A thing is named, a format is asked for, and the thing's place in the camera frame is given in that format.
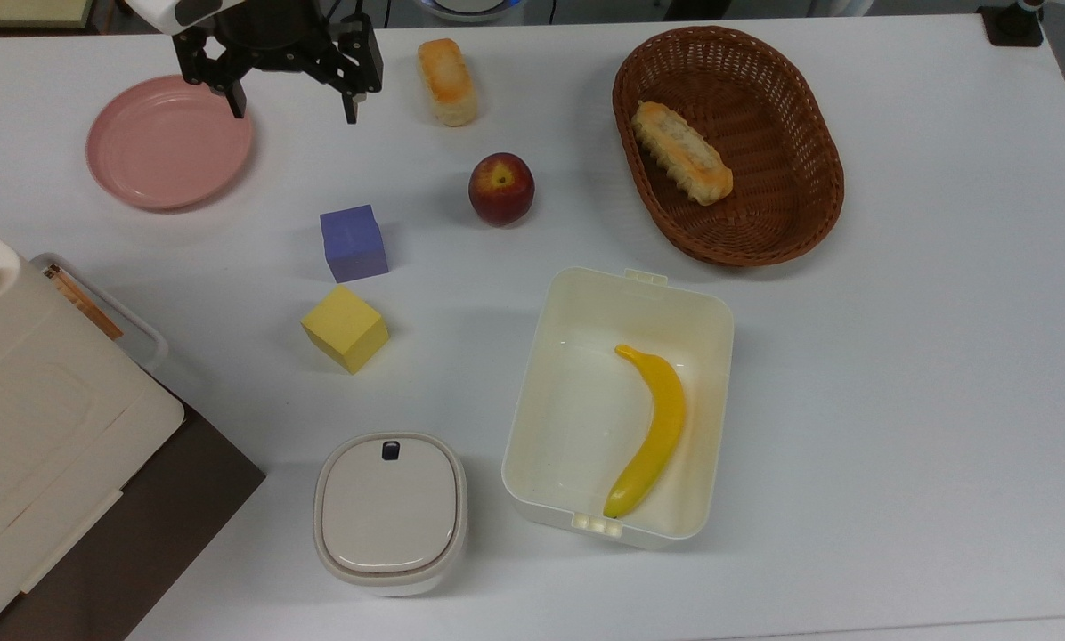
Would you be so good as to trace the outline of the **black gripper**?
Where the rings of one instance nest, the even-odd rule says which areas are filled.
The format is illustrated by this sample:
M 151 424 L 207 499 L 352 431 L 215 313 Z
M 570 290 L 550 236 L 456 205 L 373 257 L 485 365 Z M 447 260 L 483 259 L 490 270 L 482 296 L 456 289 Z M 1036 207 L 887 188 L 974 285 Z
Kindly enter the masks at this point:
M 372 18 L 353 12 L 325 18 L 318 1 L 242 1 L 211 16 L 224 51 L 207 56 L 208 32 L 187 28 L 173 36 L 180 76 L 206 85 L 244 120 L 247 97 L 240 84 L 251 69 L 305 72 L 340 94 L 346 122 L 357 124 L 358 102 L 383 85 L 386 64 Z

